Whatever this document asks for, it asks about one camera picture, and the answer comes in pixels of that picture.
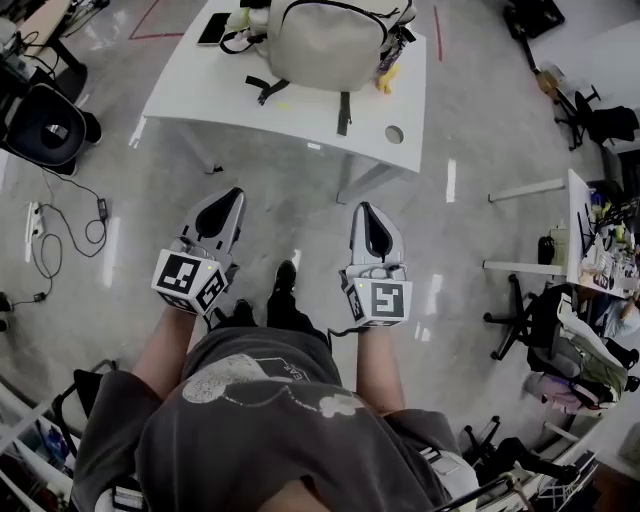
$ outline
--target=gray floor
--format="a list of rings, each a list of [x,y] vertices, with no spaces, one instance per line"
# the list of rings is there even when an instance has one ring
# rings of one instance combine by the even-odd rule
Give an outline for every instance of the gray floor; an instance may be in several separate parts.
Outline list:
[[[567,150],[550,101],[503,26],[500,2],[436,2],[442,62],[434,3],[417,4],[413,28],[429,42],[422,172],[366,197],[405,236],[414,300],[410,321],[393,333],[408,402],[445,412],[455,430],[466,423],[481,428],[500,414],[503,435],[520,434],[532,442],[542,430],[541,418],[551,413],[522,395],[528,373],[522,346],[502,363],[489,357],[504,331],[483,324],[482,315],[507,311],[511,291],[506,273],[484,271],[481,264],[487,258],[533,262],[538,237],[567,220],[564,195],[491,205],[487,194],[560,177],[569,167],[585,179],[598,177],[599,153],[589,143],[574,153]],[[150,289],[159,250],[195,201],[233,185],[246,191],[248,211],[235,247],[241,270],[225,304],[239,297],[263,304],[276,265],[299,250],[299,307],[320,329],[349,326],[337,271],[349,258],[354,204],[334,202],[340,155],[279,136],[202,126],[202,136],[215,144],[225,167],[222,174],[205,176],[170,126],[149,121],[138,146],[130,145],[145,100],[178,42],[176,37],[128,40],[149,5],[151,0],[112,0],[66,40],[89,66],[84,108],[98,116],[104,130],[102,144],[82,155],[77,179],[110,200],[113,247],[107,253],[114,255],[114,265],[111,275],[104,254],[80,257],[59,219],[47,215],[47,229],[63,235],[62,271],[51,297],[19,307],[12,331],[0,340],[0,375],[35,399],[63,389],[72,369],[103,357],[132,364],[162,310]],[[137,34],[183,31],[200,5],[160,0]],[[450,159],[457,173],[455,200],[447,202]],[[95,214],[94,198],[47,179],[55,204],[80,236]],[[0,288],[14,300],[46,289],[24,257],[23,205],[36,199],[50,200],[41,171],[11,158],[0,193]],[[53,245],[47,249],[51,258]],[[544,279],[531,276],[522,282],[532,291],[544,285]],[[335,358],[347,387],[354,386],[355,356],[354,337],[336,341]]]

